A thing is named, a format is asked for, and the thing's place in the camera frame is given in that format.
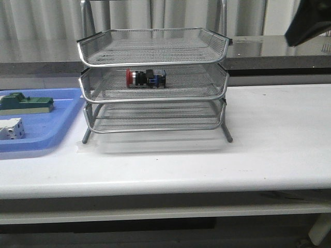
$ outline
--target stacked letter tray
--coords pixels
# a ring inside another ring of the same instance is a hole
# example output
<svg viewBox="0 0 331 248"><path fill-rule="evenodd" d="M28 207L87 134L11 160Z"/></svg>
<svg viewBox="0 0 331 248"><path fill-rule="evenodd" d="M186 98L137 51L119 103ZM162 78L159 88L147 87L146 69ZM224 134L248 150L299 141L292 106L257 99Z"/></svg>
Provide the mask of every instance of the stacked letter tray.
<svg viewBox="0 0 331 248"><path fill-rule="evenodd" d="M231 142L224 99L229 75L217 64L228 44L228 38L202 28L109 30L78 41L82 61L93 67L79 79L87 101L83 143L91 131L210 130L220 125ZM163 71L165 86L129 87L140 71ZM131 82L130 72L135 72Z"/></svg>

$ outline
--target white table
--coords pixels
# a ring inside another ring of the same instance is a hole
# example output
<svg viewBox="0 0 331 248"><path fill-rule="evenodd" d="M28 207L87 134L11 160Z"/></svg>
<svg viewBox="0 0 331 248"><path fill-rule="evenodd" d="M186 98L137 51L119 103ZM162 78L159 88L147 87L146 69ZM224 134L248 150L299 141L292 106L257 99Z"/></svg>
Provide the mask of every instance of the white table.
<svg viewBox="0 0 331 248"><path fill-rule="evenodd" d="M216 129L83 145L81 113L49 154L0 160L0 198L331 188L331 85L230 87L227 101L233 143Z"/></svg>

